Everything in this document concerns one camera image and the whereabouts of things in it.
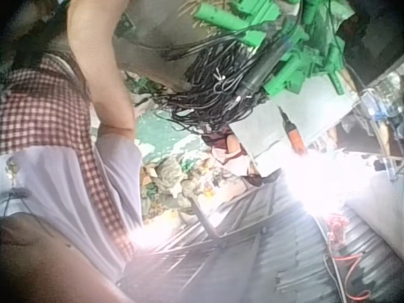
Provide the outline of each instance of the bundle of wires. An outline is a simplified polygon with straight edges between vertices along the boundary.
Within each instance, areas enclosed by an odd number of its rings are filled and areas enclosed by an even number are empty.
[[[190,90],[152,96],[158,108],[169,112],[169,120],[181,125],[181,130],[197,134],[200,129],[204,129],[204,133],[214,133],[245,119],[268,97],[257,92],[243,102],[235,102],[235,91],[265,47],[253,51],[239,39],[247,30],[268,29],[268,24],[217,35],[195,44],[161,48],[162,56],[168,61],[198,56],[185,74]]]

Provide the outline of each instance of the red checkered fabric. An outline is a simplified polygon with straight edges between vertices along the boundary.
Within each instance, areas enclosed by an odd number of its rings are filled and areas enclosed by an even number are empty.
[[[85,82],[74,60],[63,59],[68,65],[47,54],[39,66],[10,73],[1,94],[0,155],[30,146],[72,148],[94,209],[130,261],[134,247],[93,153]]]

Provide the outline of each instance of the person in background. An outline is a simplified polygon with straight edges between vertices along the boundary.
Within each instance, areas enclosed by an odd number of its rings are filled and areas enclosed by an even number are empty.
[[[246,149],[228,126],[217,133],[203,134],[202,140],[211,147],[215,164],[219,164],[233,175],[242,177],[253,186],[260,187],[263,184],[275,182],[282,173],[278,169],[269,176],[262,177]]]
[[[4,83],[0,161],[12,181],[0,188],[6,302],[131,302],[116,283],[138,251],[141,153],[112,47],[127,4],[71,0],[72,54],[45,52]],[[95,148],[90,104],[101,121]]]

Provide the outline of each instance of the corrugated metal sheet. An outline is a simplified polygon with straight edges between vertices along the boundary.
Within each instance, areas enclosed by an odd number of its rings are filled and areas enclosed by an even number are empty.
[[[121,288],[135,302],[340,302],[324,265],[326,243],[320,229],[283,179],[223,211],[228,213],[217,230],[227,234],[226,241],[218,245],[198,224],[188,227],[181,241],[165,247],[170,252],[135,260]],[[366,252],[350,293],[368,288],[372,302],[399,302],[403,261],[350,208],[343,212],[350,223],[341,253]],[[256,224],[268,216],[265,227]],[[229,236],[234,228],[240,231]],[[208,242],[199,245],[196,239]]]

